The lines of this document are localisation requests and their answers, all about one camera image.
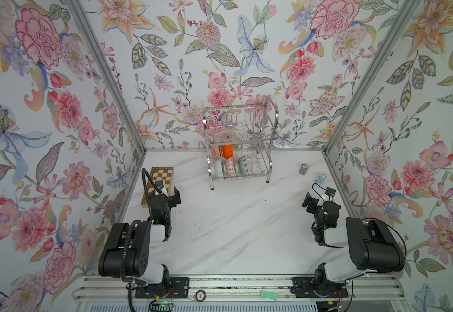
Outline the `black white patterned bowl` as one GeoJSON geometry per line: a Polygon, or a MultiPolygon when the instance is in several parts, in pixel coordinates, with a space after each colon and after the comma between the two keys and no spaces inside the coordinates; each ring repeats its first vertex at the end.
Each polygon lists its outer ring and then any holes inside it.
{"type": "Polygon", "coordinates": [[[220,147],[212,146],[211,152],[212,152],[212,157],[213,157],[214,161],[217,161],[217,160],[221,159],[222,155],[221,155],[220,147]]]}

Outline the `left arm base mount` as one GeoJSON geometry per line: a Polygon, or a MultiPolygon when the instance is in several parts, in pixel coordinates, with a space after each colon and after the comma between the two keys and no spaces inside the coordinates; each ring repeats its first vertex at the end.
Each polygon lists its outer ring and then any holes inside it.
{"type": "Polygon", "coordinates": [[[159,284],[137,286],[136,299],[174,298],[186,299],[189,294],[189,278],[164,278],[159,284]]]}

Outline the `pale green ceramic bowl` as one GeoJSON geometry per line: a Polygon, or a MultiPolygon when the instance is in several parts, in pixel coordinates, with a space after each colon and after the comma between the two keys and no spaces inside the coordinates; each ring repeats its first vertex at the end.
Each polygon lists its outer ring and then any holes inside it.
{"type": "Polygon", "coordinates": [[[213,173],[214,173],[214,178],[215,179],[224,179],[225,178],[225,174],[224,174],[224,171],[223,171],[223,165],[222,165],[222,160],[221,159],[217,159],[217,160],[214,161],[213,173]]]}

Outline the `blue geometric patterned bowl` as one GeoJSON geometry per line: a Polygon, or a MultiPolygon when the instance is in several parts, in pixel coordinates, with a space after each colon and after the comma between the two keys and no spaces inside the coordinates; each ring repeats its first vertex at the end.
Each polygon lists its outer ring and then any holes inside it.
{"type": "Polygon", "coordinates": [[[234,157],[227,158],[225,166],[226,166],[226,175],[229,178],[236,178],[237,177],[237,172],[236,172],[234,157]]]}

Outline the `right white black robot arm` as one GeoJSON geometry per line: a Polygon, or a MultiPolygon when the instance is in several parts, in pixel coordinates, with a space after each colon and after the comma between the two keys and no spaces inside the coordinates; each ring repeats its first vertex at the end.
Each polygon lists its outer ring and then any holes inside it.
{"type": "Polygon", "coordinates": [[[334,201],[331,189],[327,197],[313,197],[307,193],[302,207],[314,217],[311,226],[319,246],[337,248],[343,256],[335,261],[321,263],[309,282],[302,288],[317,296],[338,295],[347,282],[365,274],[400,272],[406,262],[400,245],[395,240],[394,228],[376,218],[347,217],[338,226],[340,206],[334,201]]]}

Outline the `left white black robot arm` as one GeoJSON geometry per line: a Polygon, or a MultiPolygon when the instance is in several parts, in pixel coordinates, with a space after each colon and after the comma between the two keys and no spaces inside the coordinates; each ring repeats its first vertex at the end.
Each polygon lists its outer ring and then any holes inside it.
{"type": "Polygon", "coordinates": [[[138,285],[167,285],[169,270],[150,260],[150,245],[169,240],[172,231],[171,210],[181,204],[174,188],[169,196],[162,189],[147,193],[150,219],[113,225],[100,256],[98,273],[138,285]]]}

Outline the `dark floral ceramic bowl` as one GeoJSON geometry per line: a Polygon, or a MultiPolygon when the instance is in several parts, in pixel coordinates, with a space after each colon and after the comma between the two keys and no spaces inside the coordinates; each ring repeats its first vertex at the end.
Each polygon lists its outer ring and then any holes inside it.
{"type": "Polygon", "coordinates": [[[239,173],[242,176],[248,176],[249,175],[247,159],[246,159],[245,156],[241,156],[238,159],[238,168],[239,168],[239,173]]]}

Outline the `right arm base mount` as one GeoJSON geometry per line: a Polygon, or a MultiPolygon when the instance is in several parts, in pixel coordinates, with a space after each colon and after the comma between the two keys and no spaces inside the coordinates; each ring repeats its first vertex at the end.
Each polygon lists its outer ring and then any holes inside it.
{"type": "Polygon", "coordinates": [[[297,298],[348,298],[344,283],[317,281],[313,276],[293,277],[290,292],[297,298]]]}

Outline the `chrome two-tier dish rack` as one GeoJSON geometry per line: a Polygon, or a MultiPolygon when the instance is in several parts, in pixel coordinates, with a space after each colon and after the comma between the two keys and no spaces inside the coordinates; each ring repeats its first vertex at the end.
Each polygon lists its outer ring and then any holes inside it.
{"type": "Polygon", "coordinates": [[[228,105],[223,107],[207,106],[201,103],[200,112],[204,131],[204,145],[208,164],[209,188],[215,189],[215,183],[238,179],[264,178],[271,181],[273,159],[271,151],[277,137],[279,110],[270,96],[262,96],[252,103],[228,105]],[[226,159],[222,156],[224,179],[215,179],[212,146],[220,147],[231,144],[237,172],[236,178],[226,175],[226,159]],[[248,164],[248,176],[239,173],[238,159],[245,156],[248,164]]]}

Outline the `orange plastic bowl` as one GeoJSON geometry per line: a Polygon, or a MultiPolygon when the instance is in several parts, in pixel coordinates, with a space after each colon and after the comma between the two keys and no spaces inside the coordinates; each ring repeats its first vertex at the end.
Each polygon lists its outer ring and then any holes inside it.
{"type": "Polygon", "coordinates": [[[234,157],[233,145],[227,144],[222,146],[221,153],[225,159],[233,158],[234,157]]]}

